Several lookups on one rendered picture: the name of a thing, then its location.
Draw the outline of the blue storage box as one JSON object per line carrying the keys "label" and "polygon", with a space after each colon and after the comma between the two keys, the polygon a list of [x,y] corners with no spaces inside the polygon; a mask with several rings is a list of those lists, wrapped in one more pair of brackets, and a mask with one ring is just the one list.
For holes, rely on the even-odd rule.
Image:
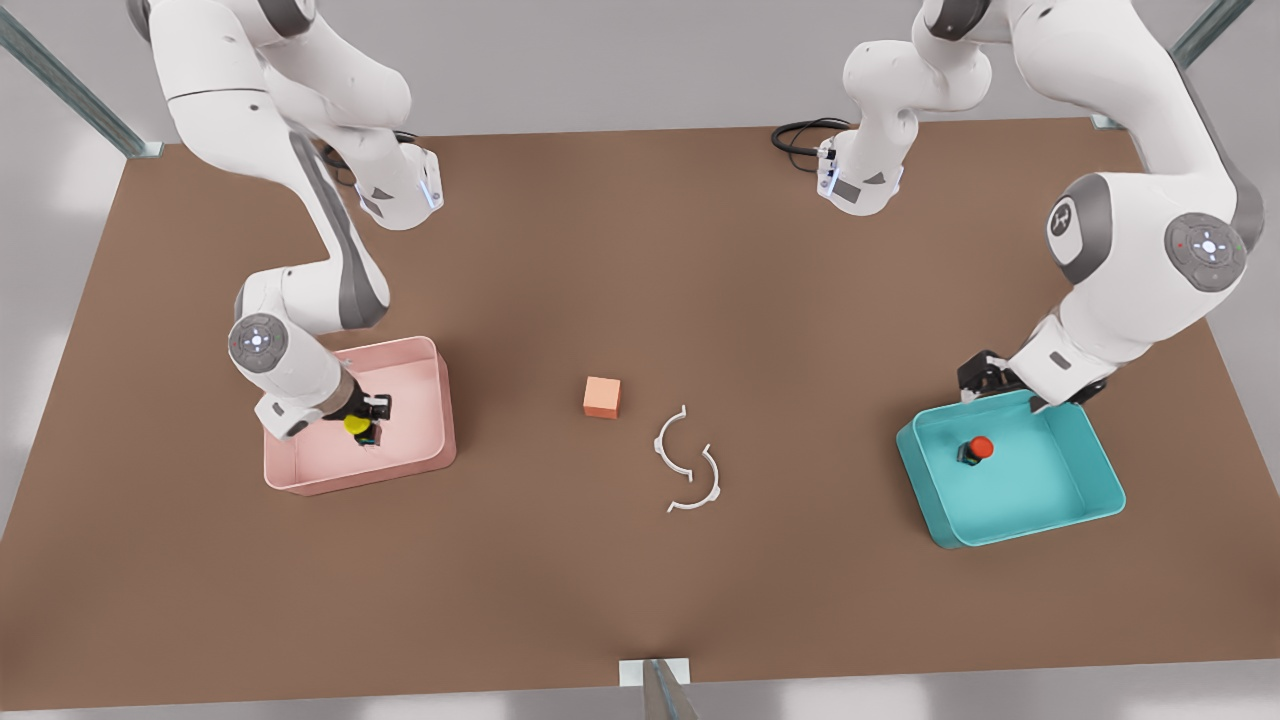
{"label": "blue storage box", "polygon": [[[995,443],[975,466],[957,461],[975,436]],[[1108,518],[1126,495],[1085,410],[1030,411],[1030,392],[991,395],[918,413],[895,437],[933,542],[998,543]]]}

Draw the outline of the pink storage box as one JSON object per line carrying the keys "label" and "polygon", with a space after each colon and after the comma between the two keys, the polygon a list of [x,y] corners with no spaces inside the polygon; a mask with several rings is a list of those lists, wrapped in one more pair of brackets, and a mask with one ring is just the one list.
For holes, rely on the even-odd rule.
{"label": "pink storage box", "polygon": [[424,336],[338,351],[361,386],[392,396],[376,446],[358,445],[338,421],[319,421],[296,438],[264,436],[264,480],[312,496],[447,468],[456,442],[448,368]]}

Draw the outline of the silver frame post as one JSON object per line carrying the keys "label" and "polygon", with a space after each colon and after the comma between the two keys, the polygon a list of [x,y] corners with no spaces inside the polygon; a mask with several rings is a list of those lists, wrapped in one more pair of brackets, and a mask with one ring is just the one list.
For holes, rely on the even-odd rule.
{"label": "silver frame post", "polygon": [[643,691],[643,720],[700,720],[687,696],[689,659],[626,659],[618,662],[618,685]]}
{"label": "silver frame post", "polygon": [[0,6],[0,47],[127,159],[159,158],[164,143],[143,141],[8,9]]}
{"label": "silver frame post", "polygon": [[1189,69],[1248,13],[1268,0],[1129,0],[1142,23],[1175,61]]}

